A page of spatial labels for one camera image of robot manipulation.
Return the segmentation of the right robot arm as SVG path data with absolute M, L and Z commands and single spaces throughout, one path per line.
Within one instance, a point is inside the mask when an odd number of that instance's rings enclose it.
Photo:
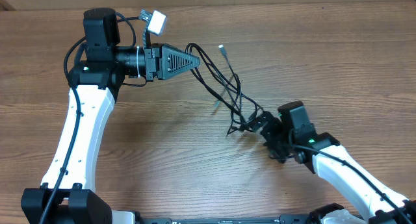
M 357 163 L 339 140 L 316 132 L 301 101 L 284 104 L 278 116 L 264 111 L 240 126 L 259 132 L 271 157 L 280 163 L 292 157 L 331 184 L 358 212 L 355 217 L 339 204 L 318 208 L 308 223 L 414 223 L 415 201 L 390 189 Z

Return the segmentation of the black usb cable split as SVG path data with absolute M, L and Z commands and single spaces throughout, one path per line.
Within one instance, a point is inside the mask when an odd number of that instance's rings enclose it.
M 249 131 L 252 132 L 250 129 L 250 124 L 254 122 L 257 114 L 262 108 L 250 97 L 247 97 L 242 92 L 242 83 L 239 79 L 238 74 L 232 68 L 231 62 L 228 58 L 228 52 L 223 44 L 218 46 L 218 50 L 220 54 L 226 61 L 227 67 L 231 72 L 230 78 L 226 78 L 226 76 L 218 69 L 214 68 L 214 78 L 218 79 L 219 83 L 224 87 L 224 93 L 227 93 L 230 103 L 224 100 L 219 100 L 224 104 L 230 105 L 230 126 L 227 130 L 227 135 L 232 134 L 236 131 Z M 246 118 L 243 114 L 243 100 L 248 101 L 249 103 L 253 104 L 253 112 Z

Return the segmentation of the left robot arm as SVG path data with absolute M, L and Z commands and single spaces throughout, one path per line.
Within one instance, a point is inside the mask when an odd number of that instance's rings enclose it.
M 166 16 L 142 11 L 143 46 L 120 45 L 119 22 L 124 16 L 111 8 L 84 13 L 84 36 L 69 50 L 66 121 L 53 161 L 38 188 L 27 188 L 21 209 L 30 223 L 141 223 L 137 211 L 113 210 L 95 192 L 99 148 L 118 92 L 126 78 L 166 80 L 200 64 L 198 57 L 168 44 L 153 44 Z

